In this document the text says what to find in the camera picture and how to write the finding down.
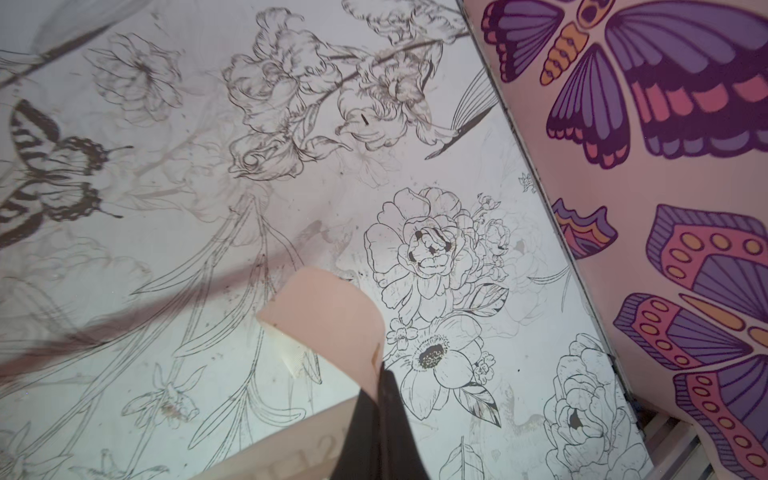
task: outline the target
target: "pink wing spot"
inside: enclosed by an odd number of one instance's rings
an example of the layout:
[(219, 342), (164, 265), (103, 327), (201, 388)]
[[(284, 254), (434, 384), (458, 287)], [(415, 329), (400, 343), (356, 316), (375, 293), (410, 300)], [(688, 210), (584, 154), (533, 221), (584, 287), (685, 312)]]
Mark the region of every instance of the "pink wing spot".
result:
[(701, 107), (701, 110), (708, 114), (722, 110), (723, 107), (728, 105), (728, 92), (723, 84), (717, 85), (712, 90), (695, 91), (694, 98), (699, 107)]
[(598, 146), (595, 144), (591, 144), (589, 142), (587, 142), (586, 145), (587, 145), (587, 155), (589, 155), (589, 158), (597, 158)]
[(733, 89), (744, 100), (755, 103), (768, 97), (768, 83), (762, 75), (757, 74), (747, 81), (733, 84)]
[(634, 82), (632, 84), (632, 94), (634, 95), (634, 103), (637, 104), (637, 109), (640, 111), (640, 119), (644, 124), (648, 123), (650, 121), (650, 108), (639, 83)]
[(668, 91), (667, 99), (670, 101), (672, 111), (681, 117), (694, 111), (694, 103), (688, 97), (685, 87), (680, 87), (680, 89), (675, 91)]
[(658, 84), (654, 84), (651, 88), (646, 88), (645, 93), (648, 95), (648, 101), (650, 102), (650, 109), (654, 112), (654, 118), (656, 121), (665, 121), (670, 117), (670, 109), (667, 106), (667, 99), (661, 92)]

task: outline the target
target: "butterfly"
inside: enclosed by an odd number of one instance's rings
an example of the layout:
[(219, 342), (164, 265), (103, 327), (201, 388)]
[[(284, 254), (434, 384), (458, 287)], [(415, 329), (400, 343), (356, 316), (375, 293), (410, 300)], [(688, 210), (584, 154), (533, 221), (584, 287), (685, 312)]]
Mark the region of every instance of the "butterfly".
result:
[(768, 233), (758, 219), (659, 205), (646, 256), (679, 301), (624, 300), (614, 326), (669, 370), (725, 468), (768, 478)]
[(61, 138), (56, 123), (26, 100), (13, 109), (11, 136), (25, 181), (0, 204), (0, 248), (30, 237), (45, 218), (62, 222), (102, 211), (88, 177), (101, 170), (114, 150), (87, 138)]
[[(671, 160), (768, 151), (765, 18), (687, 0), (634, 5), (609, 18), (614, 3), (582, 0), (577, 18), (547, 53), (542, 85), (575, 64), (550, 111), (549, 137), (582, 145), (587, 160), (604, 169), (629, 156), (627, 106), (616, 72), (600, 43), (587, 48), (590, 30), (607, 18), (604, 42), (624, 73), (651, 154)], [(503, 82), (514, 81), (538, 57), (564, 17), (561, 8), (540, 0), (488, 5), (481, 27), (485, 42), (496, 46)]]

